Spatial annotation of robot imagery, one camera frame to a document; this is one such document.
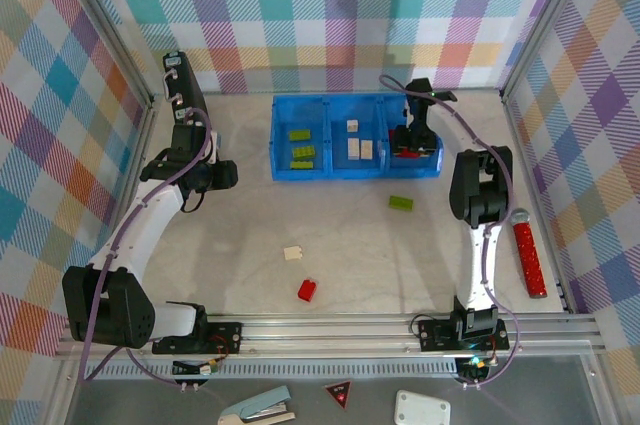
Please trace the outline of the blue three-compartment plastic bin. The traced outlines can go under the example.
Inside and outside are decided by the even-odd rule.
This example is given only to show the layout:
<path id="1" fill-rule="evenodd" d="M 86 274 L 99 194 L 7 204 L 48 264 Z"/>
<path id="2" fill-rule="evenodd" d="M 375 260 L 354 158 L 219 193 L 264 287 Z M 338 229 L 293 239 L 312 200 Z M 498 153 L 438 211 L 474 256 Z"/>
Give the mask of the blue three-compartment plastic bin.
<path id="1" fill-rule="evenodd" d="M 425 179 L 440 175 L 444 147 L 414 160 L 396 158 L 389 130 L 406 123 L 406 100 L 398 93 L 333 95 L 278 95 L 273 99 L 269 153 L 272 179 L 280 182 L 318 180 Z M 359 131 L 348 133 L 346 122 L 359 121 Z M 309 129 L 308 141 L 291 142 L 288 132 Z M 349 160 L 347 140 L 372 140 L 372 160 Z M 291 170 L 292 149 L 313 145 L 313 170 Z"/>

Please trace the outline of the black hub box with ports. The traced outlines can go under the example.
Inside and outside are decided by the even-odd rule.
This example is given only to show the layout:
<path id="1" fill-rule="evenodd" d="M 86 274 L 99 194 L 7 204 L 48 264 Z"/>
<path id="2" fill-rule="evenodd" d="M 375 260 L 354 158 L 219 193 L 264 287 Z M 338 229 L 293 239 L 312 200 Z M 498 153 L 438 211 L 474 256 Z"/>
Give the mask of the black hub box with ports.
<path id="1" fill-rule="evenodd" d="M 186 119 L 190 109 L 199 109 L 209 116 L 204 95 L 186 53 L 179 50 L 169 52 L 163 56 L 162 64 L 164 95 L 171 104 L 174 123 L 197 126 L 203 132 L 205 124 L 200 116 Z"/>

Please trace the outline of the red glitter toy microphone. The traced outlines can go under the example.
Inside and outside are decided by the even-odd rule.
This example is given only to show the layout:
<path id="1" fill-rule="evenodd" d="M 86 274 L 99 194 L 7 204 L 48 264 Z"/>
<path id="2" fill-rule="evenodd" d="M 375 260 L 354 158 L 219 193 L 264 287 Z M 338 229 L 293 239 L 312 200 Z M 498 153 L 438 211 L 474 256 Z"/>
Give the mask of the red glitter toy microphone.
<path id="1" fill-rule="evenodd" d="M 530 214 L 524 208 L 516 208 L 510 216 L 524 283 L 529 297 L 547 297 L 547 288 L 542 272 L 535 239 L 530 223 Z"/>

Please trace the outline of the left small connector board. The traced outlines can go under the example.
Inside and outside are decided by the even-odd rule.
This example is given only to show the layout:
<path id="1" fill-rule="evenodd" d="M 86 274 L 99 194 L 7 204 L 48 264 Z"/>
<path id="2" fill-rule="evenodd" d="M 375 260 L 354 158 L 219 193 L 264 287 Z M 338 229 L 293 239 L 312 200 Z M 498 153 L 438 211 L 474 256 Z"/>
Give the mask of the left small connector board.
<path id="1" fill-rule="evenodd" d="M 214 358 L 207 361 L 183 361 L 174 360 L 171 365 L 171 374 L 210 376 L 220 369 L 222 358 Z"/>

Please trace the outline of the small connector board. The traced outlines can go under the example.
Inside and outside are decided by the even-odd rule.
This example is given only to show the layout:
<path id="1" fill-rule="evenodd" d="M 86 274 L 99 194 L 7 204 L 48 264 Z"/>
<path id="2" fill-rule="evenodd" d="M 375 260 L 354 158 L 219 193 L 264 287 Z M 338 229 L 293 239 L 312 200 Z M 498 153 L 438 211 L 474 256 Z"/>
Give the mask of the small connector board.
<path id="1" fill-rule="evenodd" d="M 207 361 L 183 361 L 174 360 L 171 365 L 171 374 L 210 376 L 220 369 L 222 358 L 214 358 Z"/>
<path id="2" fill-rule="evenodd" d="M 491 360 L 473 356 L 456 358 L 457 380 L 461 383 L 483 382 L 489 377 Z"/>

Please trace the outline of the right small connector board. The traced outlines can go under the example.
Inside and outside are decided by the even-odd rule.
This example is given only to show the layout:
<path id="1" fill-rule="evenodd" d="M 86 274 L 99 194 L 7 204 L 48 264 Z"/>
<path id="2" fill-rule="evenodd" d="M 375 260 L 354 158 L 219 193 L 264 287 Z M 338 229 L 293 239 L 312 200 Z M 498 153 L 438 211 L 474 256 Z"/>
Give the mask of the right small connector board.
<path id="1" fill-rule="evenodd" d="M 457 380 L 461 383 L 483 382 L 489 377 L 491 360 L 473 356 L 456 358 Z"/>

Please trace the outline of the light blue stapler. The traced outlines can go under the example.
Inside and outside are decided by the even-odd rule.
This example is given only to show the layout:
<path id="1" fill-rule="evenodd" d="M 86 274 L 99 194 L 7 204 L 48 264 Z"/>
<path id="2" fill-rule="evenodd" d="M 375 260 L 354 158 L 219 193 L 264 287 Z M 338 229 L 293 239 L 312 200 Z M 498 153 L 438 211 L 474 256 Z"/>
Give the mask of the light blue stapler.
<path id="1" fill-rule="evenodd" d="M 290 399 L 289 388 L 279 386 L 224 409 L 217 425 L 279 425 L 295 420 L 296 414 L 287 408 Z"/>

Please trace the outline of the red black triangle badge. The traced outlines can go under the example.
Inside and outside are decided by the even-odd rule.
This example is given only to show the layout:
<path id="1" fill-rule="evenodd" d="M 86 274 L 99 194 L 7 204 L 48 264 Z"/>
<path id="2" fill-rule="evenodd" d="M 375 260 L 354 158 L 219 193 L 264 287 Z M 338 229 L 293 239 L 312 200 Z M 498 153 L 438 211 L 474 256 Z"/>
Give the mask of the red black triangle badge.
<path id="1" fill-rule="evenodd" d="M 351 389 L 352 389 L 351 380 L 346 380 L 340 383 L 324 386 L 324 390 L 336 402 L 336 404 L 344 411 L 346 411 L 348 407 Z"/>

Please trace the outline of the white rectangular plate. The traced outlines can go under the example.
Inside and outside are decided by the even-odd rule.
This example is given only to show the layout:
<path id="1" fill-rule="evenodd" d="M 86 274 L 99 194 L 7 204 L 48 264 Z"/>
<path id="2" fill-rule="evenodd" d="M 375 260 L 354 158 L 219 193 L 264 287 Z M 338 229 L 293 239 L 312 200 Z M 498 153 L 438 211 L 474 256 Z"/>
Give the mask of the white rectangular plate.
<path id="1" fill-rule="evenodd" d="M 396 394 L 395 425 L 449 425 L 450 418 L 451 405 L 446 400 L 407 390 Z"/>

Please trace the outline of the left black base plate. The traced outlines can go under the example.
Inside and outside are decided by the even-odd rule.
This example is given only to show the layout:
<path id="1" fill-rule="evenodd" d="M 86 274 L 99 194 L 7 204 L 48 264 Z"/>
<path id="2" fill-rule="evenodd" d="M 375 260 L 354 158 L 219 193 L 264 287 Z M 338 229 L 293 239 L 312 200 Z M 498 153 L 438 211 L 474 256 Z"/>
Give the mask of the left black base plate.
<path id="1" fill-rule="evenodd" d="M 207 322 L 185 336 L 164 337 L 152 345 L 156 355 L 237 355 L 242 340 L 240 322 Z"/>

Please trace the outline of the left aluminium frame post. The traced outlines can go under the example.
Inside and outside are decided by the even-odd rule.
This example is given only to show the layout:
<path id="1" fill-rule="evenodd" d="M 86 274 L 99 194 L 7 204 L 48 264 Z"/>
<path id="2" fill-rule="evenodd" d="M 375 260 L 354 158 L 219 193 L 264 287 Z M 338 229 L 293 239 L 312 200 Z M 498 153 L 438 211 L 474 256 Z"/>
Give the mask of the left aluminium frame post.
<path id="1" fill-rule="evenodd" d="M 105 41 L 105 46 L 112 54 L 114 62 L 121 69 L 136 97 L 147 108 L 151 108 L 154 103 L 154 94 L 146 84 L 102 0 L 79 0 L 79 2 L 100 37 Z"/>

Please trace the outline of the aluminium frame post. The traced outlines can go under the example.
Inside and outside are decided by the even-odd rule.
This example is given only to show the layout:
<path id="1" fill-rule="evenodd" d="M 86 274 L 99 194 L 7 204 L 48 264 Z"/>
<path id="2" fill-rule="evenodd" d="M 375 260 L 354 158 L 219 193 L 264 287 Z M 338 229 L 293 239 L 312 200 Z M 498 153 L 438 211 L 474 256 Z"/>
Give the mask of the aluminium frame post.
<path id="1" fill-rule="evenodd" d="M 147 108 L 151 108 L 154 103 L 154 94 L 146 84 L 102 0 L 79 0 L 79 2 L 100 37 L 105 41 L 105 46 L 112 54 L 114 62 L 121 69 L 136 97 Z"/>
<path id="2" fill-rule="evenodd" d="M 502 103 L 507 105 L 519 83 L 539 52 L 546 36 L 561 15 L 568 0 L 537 0 L 532 11 L 535 20 L 529 20 L 523 29 L 527 34 L 516 43 L 509 58 L 508 74 L 500 88 Z"/>

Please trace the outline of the right aluminium frame post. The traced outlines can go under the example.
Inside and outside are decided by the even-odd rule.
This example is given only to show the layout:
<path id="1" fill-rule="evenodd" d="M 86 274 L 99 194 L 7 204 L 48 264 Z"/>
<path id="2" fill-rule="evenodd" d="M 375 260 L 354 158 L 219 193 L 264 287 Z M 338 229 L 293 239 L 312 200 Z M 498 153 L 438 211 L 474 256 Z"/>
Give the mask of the right aluminium frame post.
<path id="1" fill-rule="evenodd" d="M 537 0 L 532 11 L 535 20 L 529 20 L 523 29 L 527 34 L 516 43 L 509 58 L 508 74 L 500 88 L 502 103 L 507 105 L 519 83 L 539 52 L 546 36 L 561 15 L 568 0 Z"/>

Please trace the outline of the aluminium extrusion rail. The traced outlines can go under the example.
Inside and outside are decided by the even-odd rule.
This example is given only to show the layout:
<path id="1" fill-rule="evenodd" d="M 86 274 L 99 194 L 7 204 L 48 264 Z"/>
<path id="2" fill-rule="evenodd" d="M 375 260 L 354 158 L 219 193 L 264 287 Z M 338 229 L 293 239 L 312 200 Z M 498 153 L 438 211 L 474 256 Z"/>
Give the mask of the aluminium extrusion rail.
<path id="1" fill-rule="evenodd" d="M 240 322 L 237 359 L 329 359 L 418 357 L 410 314 L 212 315 Z M 510 349 L 518 356 L 564 356 L 605 351 L 595 318 L 566 313 L 525 313 L 514 325 L 504 319 Z"/>

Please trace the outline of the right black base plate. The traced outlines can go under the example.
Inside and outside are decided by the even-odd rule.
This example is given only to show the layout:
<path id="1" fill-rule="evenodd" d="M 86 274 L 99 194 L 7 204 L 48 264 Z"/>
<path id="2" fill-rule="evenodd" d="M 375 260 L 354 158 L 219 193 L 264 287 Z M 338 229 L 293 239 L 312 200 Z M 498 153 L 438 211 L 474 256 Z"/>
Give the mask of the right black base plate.
<path id="1" fill-rule="evenodd" d="M 451 319 L 428 318 L 417 322 L 417 337 L 422 352 L 510 349 L 506 326 L 502 319 L 498 319 L 493 328 L 463 332 Z"/>

